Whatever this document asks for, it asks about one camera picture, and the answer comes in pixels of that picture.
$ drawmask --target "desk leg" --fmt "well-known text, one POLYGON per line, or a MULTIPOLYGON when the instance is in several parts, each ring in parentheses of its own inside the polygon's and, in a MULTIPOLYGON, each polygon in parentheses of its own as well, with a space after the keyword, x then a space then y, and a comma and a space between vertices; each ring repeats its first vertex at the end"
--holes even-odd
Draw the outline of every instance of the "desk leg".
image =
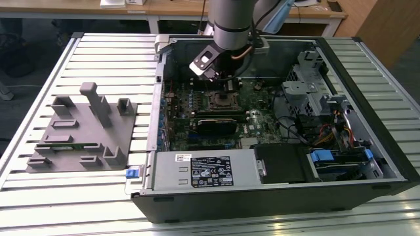
POLYGON ((147 16, 147 20, 149 22, 151 33, 157 34, 159 33, 159 16, 149 15, 147 16))
POLYGON ((323 37, 333 37, 336 34, 336 30, 339 29, 340 23, 341 23, 341 18, 332 18, 329 20, 329 23, 324 29, 323 32, 323 37))

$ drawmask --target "wooden desk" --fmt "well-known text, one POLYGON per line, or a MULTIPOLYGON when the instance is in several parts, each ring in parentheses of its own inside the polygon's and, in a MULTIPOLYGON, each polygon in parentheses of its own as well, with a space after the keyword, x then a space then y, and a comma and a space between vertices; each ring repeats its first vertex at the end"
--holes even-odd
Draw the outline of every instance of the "wooden desk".
MULTIPOLYGON (((144 5, 128 4, 127 8, 116 9, 100 9, 99 3, 100 0, 0 0, 0 17, 148 20, 151 33, 159 33, 159 20, 196 21, 201 17, 203 3, 189 0, 148 0, 144 5)), ((323 36, 333 36, 347 14, 329 8, 304 7, 299 10, 291 10, 287 23, 325 24, 323 36)))
POLYGON ((348 18, 336 36, 357 36, 389 69, 420 33, 419 0, 339 0, 348 18))

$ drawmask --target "floor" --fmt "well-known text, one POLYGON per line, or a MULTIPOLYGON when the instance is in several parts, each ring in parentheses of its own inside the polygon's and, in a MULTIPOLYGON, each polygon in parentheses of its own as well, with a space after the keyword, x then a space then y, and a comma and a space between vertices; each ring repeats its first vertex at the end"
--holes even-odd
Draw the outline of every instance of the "floor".
MULTIPOLYGON (((195 33, 196 24, 187 22, 171 24, 163 22, 163 33, 195 33)), ((91 23, 89 32, 136 32, 148 33, 145 21, 95 21, 91 23)), ((27 76, 12 79, 0 71, 0 80, 7 86, 32 85, 39 87, 11 87, 15 98, 11 101, 0 100, 0 139, 11 139, 19 128, 21 120, 33 103, 49 72, 60 57, 60 48, 56 45, 55 28, 51 20, 24 20, 24 39, 28 42, 28 56, 36 64, 36 70, 27 76)), ((401 56, 399 63, 391 70, 399 82, 420 103, 420 40, 417 40, 401 56)), ((0 154, 7 148, 7 142, 0 141, 0 154)))

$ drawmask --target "motherboard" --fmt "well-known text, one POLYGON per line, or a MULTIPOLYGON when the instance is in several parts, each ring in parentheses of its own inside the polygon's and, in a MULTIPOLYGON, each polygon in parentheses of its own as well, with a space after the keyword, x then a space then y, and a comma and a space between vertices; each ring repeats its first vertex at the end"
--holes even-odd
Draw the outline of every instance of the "motherboard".
POLYGON ((239 79, 225 92, 211 82, 167 84, 169 150, 248 149, 280 143, 272 111, 276 87, 259 79, 239 79))

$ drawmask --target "black cable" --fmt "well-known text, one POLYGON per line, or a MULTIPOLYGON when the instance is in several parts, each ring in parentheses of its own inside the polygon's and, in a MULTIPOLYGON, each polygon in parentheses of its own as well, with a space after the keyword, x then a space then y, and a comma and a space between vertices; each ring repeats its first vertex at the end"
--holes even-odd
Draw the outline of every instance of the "black cable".
POLYGON ((204 2, 203 2, 203 11, 201 11, 200 24, 199 24, 199 31, 201 31, 201 23, 203 23, 203 17, 204 17, 205 1, 207 0, 204 0, 204 2))
POLYGON ((269 15, 269 13, 277 8, 281 0, 277 1, 277 3, 272 6, 272 8, 264 13, 264 15, 260 17, 260 19, 256 21, 255 28, 261 23, 263 19, 269 15))
POLYGON ((281 122, 279 122, 279 124, 280 124, 280 126, 281 126, 283 128, 285 128, 285 129, 299 138, 299 140, 300 140, 305 145, 308 145, 308 146, 312 147, 312 144, 309 143, 309 141, 305 140, 305 138, 301 137, 300 134, 297 134, 295 131, 292 131, 284 124, 281 124, 281 122))
POLYGON ((299 13, 299 24, 300 24, 300 20, 301 20, 301 17, 300 17, 300 7, 296 6, 296 4, 293 3, 293 6, 297 7, 297 13, 299 13))

